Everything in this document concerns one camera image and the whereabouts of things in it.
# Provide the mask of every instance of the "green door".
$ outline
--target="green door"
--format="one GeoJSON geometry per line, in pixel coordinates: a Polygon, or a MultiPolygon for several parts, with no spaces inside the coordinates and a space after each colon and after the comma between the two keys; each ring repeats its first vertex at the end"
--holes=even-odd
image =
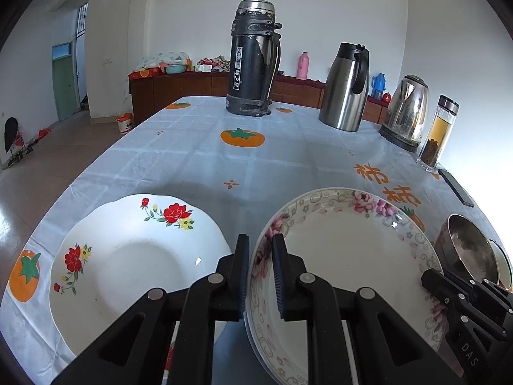
{"type": "Polygon", "coordinates": [[[52,60],[53,94],[59,120],[64,120],[78,110],[75,93],[75,68],[73,56],[52,60]]]}

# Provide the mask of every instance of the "doorway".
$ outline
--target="doorway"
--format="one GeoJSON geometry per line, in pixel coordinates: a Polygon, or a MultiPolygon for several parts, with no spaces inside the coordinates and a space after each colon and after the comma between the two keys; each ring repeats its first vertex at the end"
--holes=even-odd
{"type": "Polygon", "coordinates": [[[59,121],[79,110],[72,49],[73,42],[52,47],[53,94],[59,121]]]}

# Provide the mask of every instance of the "pink thermos flask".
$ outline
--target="pink thermos flask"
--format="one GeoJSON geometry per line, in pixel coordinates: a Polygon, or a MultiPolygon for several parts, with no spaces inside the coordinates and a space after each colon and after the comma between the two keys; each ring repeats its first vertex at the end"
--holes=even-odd
{"type": "Polygon", "coordinates": [[[308,53],[303,52],[303,55],[299,56],[298,73],[296,74],[297,79],[306,79],[309,62],[310,58],[308,57],[308,53]]]}

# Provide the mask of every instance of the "stacked plates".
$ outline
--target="stacked plates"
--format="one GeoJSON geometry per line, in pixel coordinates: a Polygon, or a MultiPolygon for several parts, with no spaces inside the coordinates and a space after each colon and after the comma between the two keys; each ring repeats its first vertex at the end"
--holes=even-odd
{"type": "MultiPolygon", "coordinates": [[[[248,271],[246,327],[266,370],[282,384],[306,384],[306,323],[285,323],[276,304],[270,238],[332,285],[375,289],[435,350],[444,307],[422,286],[437,255],[401,210],[367,192],[326,188],[281,208],[257,239],[248,271]]],[[[170,196],[132,195],[104,204],[64,239],[50,275],[50,308],[78,355],[145,292],[188,288],[230,254],[206,213],[170,196]]],[[[217,323],[215,338],[226,323],[217,323]]]]}
{"type": "Polygon", "coordinates": [[[424,233],[401,210],[367,192],[311,191],[279,210],[260,234],[248,272],[246,327],[253,348],[278,383],[307,383],[306,322],[280,319],[271,236],[333,286],[375,289],[435,350],[445,329],[443,306],[421,285],[429,268],[442,270],[424,233]]]}

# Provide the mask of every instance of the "tablecloth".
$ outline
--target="tablecloth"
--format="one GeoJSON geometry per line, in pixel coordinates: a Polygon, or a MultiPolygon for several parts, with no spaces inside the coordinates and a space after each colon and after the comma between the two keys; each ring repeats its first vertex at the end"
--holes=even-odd
{"type": "MultiPolygon", "coordinates": [[[[7,287],[0,330],[35,384],[50,383],[73,358],[48,302],[50,268],[61,242],[91,211],[126,195],[172,195],[203,209],[232,249],[239,233],[254,245],[289,200],[332,186],[390,200],[432,241],[451,213],[470,218],[499,240],[479,207],[463,206],[441,177],[381,137],[377,124],[362,121],[358,132],[349,133],[322,124],[319,110],[308,107],[275,102],[272,114],[256,118],[228,113],[221,97],[179,102],[190,106],[161,110],[95,160],[30,236],[25,249],[41,253],[38,286],[27,302],[17,301],[7,287]]],[[[243,322],[229,323],[215,344],[212,383],[274,383],[252,352],[243,322]]]]}

